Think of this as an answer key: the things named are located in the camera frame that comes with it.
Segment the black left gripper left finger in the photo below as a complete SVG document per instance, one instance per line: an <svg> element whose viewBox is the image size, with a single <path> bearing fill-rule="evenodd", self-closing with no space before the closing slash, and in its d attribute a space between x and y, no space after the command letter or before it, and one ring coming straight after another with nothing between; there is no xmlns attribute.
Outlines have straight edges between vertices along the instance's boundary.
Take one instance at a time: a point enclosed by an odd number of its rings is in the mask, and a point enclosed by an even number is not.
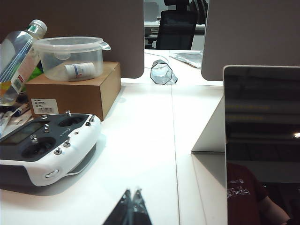
<svg viewBox="0 0 300 225"><path fill-rule="evenodd" d="M104 225L128 225L129 207L131 204L131 191L126 189L112 212L106 218Z"/></svg>

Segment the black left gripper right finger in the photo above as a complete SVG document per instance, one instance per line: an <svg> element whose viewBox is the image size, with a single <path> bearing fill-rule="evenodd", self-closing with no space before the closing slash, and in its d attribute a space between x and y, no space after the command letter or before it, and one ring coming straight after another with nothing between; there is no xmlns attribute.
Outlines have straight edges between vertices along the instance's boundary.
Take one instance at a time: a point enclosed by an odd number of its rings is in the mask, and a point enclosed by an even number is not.
<svg viewBox="0 0 300 225"><path fill-rule="evenodd" d="M142 196L141 188L137 189L133 196L132 207L134 225L152 225L145 201Z"/></svg>

